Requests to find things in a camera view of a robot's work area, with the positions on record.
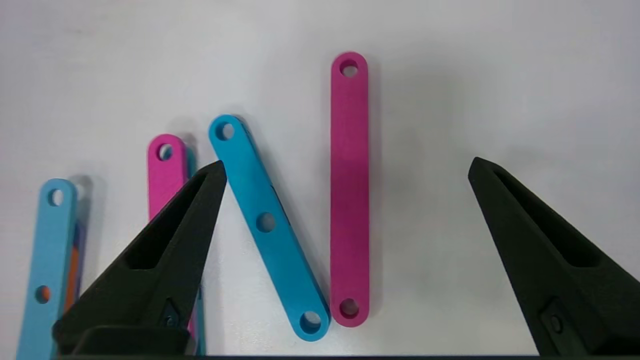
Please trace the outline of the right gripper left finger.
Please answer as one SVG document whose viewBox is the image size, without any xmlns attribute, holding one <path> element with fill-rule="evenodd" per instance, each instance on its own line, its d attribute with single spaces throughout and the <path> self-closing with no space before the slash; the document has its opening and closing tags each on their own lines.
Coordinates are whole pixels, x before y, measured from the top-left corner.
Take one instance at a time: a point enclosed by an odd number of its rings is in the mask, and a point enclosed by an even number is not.
<svg viewBox="0 0 640 360">
<path fill-rule="evenodd" d="M 62 357 L 185 357 L 227 184 L 221 161 L 204 166 L 55 322 Z"/>
</svg>

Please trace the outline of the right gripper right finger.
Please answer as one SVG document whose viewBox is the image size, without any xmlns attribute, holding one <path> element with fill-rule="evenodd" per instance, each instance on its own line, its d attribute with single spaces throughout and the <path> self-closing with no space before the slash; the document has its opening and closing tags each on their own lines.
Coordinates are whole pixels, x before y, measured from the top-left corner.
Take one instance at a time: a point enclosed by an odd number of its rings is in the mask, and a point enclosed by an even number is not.
<svg viewBox="0 0 640 360">
<path fill-rule="evenodd" d="M 542 357 L 640 355 L 640 284 L 498 164 L 468 180 Z"/>
</svg>

